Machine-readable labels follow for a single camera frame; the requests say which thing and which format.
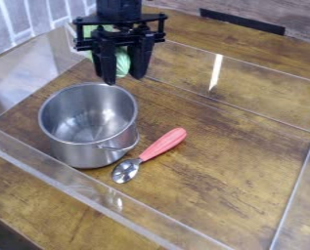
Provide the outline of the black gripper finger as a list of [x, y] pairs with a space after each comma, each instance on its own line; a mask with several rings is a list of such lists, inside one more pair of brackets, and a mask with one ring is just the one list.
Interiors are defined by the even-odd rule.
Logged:
[[114, 85], [117, 80], [115, 44], [101, 41], [91, 51], [94, 69], [97, 75], [107, 85]]
[[134, 79], [141, 79], [146, 73], [153, 46], [154, 36], [146, 34], [127, 48], [130, 58], [129, 74]]

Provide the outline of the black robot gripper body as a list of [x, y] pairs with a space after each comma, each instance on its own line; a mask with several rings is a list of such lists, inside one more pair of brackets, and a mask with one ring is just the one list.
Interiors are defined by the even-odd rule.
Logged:
[[75, 49], [94, 50], [103, 41], [117, 47], [134, 46], [142, 38], [164, 42], [166, 19], [162, 13], [142, 14], [141, 0], [95, 0], [95, 14], [72, 20]]

